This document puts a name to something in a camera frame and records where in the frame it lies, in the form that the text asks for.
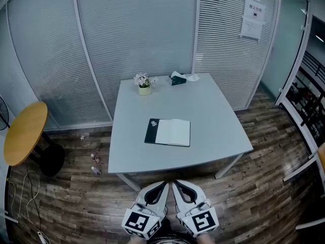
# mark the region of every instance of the green tissue box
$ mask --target green tissue box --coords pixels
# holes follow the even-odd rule
[[[183,78],[180,78],[177,76],[174,76],[173,78],[171,78],[171,75],[169,75],[168,77],[169,77],[168,82],[171,86],[186,83],[186,79],[183,79]]]

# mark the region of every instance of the black notebook cover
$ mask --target black notebook cover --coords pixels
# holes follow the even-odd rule
[[[146,137],[144,139],[144,142],[145,143],[148,143],[148,144],[159,144],[159,143],[156,143],[156,135],[157,135],[157,131],[158,131],[159,120],[160,119],[158,119],[158,118],[151,118],[149,120]],[[190,144],[189,144],[189,146],[187,146],[187,145],[174,145],[174,146],[189,147]]]

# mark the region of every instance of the white table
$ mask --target white table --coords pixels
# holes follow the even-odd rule
[[[200,80],[170,86],[159,77],[152,94],[140,96],[133,80],[121,82],[109,153],[108,172],[116,173],[134,190],[140,187],[128,173],[168,170],[235,157],[215,174],[222,177],[253,149],[234,111],[209,74]],[[144,143],[149,120],[191,122],[190,147]]]

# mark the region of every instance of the tabletop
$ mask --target tabletop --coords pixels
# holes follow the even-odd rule
[[[109,173],[167,170],[236,156],[253,148],[228,101],[209,74],[171,86],[158,77],[140,96],[133,80],[120,84],[109,152]],[[191,122],[190,147],[144,143],[149,120]]]
[[[35,102],[21,111],[12,122],[4,145],[8,165],[20,165],[29,156],[42,136],[47,113],[44,102]]]

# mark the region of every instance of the person's arm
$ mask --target person's arm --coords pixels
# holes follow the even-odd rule
[[[129,242],[127,244],[146,244],[147,241],[145,239],[139,238],[139,237],[131,237]]]
[[[213,238],[208,234],[203,234],[197,237],[198,244],[215,244]]]

